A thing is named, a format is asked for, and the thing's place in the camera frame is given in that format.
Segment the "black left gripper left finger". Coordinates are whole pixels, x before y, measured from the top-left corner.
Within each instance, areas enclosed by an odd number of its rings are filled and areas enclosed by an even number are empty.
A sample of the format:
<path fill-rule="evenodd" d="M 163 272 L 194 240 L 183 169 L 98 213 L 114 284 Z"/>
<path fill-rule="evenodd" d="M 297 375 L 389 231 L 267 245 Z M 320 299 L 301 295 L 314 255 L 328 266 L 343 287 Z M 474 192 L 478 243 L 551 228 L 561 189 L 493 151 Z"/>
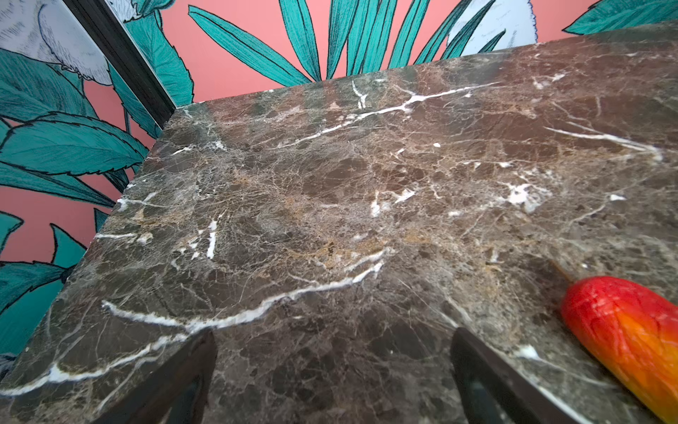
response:
<path fill-rule="evenodd" d="M 97 423 L 201 423 L 215 371 L 212 330 L 202 330 Z"/>

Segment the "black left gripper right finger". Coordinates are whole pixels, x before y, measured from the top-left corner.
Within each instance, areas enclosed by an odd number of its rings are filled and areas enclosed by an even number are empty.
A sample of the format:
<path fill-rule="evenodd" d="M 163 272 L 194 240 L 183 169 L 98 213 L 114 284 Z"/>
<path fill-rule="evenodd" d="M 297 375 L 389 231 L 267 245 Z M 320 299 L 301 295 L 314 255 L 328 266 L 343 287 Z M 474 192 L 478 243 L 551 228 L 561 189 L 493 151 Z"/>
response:
<path fill-rule="evenodd" d="M 466 328 L 450 345 L 453 376 L 470 423 L 579 423 Z"/>

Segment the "red yellow green mango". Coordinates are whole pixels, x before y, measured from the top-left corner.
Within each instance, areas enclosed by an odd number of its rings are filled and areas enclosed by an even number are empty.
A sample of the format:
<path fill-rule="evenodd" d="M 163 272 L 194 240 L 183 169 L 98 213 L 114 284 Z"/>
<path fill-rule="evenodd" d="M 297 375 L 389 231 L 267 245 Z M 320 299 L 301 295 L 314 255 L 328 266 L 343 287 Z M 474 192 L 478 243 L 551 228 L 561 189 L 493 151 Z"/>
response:
<path fill-rule="evenodd" d="M 677 307 L 616 277 L 572 284 L 563 321 L 579 342 L 665 423 L 677 422 Z"/>

